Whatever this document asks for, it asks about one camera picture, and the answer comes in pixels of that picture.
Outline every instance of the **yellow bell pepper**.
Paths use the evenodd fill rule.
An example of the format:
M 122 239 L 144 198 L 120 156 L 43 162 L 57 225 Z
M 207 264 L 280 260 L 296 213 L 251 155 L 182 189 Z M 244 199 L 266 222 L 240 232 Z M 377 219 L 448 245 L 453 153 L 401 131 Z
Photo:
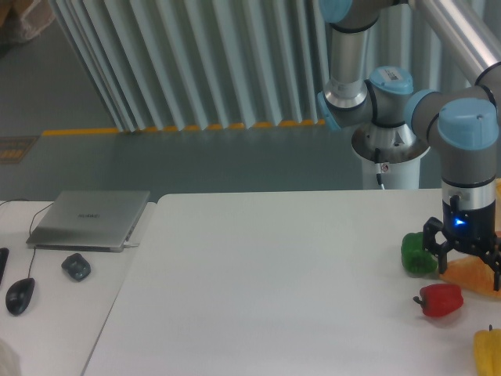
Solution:
M 501 375 L 501 329 L 475 333 L 474 355 L 478 376 Z

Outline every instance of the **computer mouse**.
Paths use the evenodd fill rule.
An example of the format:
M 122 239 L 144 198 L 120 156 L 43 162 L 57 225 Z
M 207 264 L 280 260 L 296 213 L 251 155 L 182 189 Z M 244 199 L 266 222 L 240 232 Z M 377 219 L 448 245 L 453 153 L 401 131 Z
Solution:
M 77 282 L 85 279 L 91 272 L 90 264 L 79 253 L 68 256 L 61 264 L 61 267 Z
M 7 310 L 14 316 L 19 316 L 30 304 L 34 290 L 34 279 L 24 278 L 13 284 L 5 297 Z

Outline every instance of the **white table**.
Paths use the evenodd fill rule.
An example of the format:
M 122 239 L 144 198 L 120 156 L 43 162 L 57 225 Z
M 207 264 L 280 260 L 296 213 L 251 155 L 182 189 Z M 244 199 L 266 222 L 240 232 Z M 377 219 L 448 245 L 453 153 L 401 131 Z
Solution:
M 121 253 L 82 252 L 91 274 L 72 281 L 61 268 L 73 251 L 37 250 L 31 276 L 35 289 L 27 310 L 18 317 L 5 307 L 9 287 L 27 277 L 33 250 L 26 239 L 33 215 L 48 202 L 12 202 L 0 207 L 0 247 L 10 250 L 0 285 L 0 338 L 20 358 L 23 376 L 78 376 L 85 368 L 135 249 Z M 148 204 L 131 242 L 142 239 L 155 204 Z M 33 228 L 43 218 L 35 219 Z
M 474 375 L 501 302 L 422 314 L 400 244 L 432 215 L 440 190 L 163 197 L 85 375 Z

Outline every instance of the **laptop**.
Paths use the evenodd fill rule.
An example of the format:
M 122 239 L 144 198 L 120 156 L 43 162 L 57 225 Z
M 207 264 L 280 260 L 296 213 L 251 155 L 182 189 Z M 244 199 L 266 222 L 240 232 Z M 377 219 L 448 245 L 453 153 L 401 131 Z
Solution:
M 148 191 L 63 191 L 26 243 L 65 251 L 122 251 L 149 198 Z

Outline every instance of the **bell pepper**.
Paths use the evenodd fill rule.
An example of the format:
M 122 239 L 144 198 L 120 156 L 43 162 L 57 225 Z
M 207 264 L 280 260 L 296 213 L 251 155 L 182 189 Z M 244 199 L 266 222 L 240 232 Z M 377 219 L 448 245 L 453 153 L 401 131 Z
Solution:
M 478 376 L 497 376 L 501 374 L 501 329 L 475 333 L 473 350 Z
M 414 302 L 421 305 L 428 317 L 443 317 L 463 305 L 461 287 L 455 284 L 431 284 L 421 288 L 421 299 L 414 297 Z
M 402 265 L 412 274 L 428 274 L 437 269 L 438 263 L 423 249 L 423 233 L 408 233 L 400 247 Z
M 490 266 L 477 256 L 467 256 L 447 263 L 447 270 L 440 279 L 449 284 L 457 284 L 464 290 L 480 295 L 501 299 L 501 291 L 492 290 L 494 273 Z

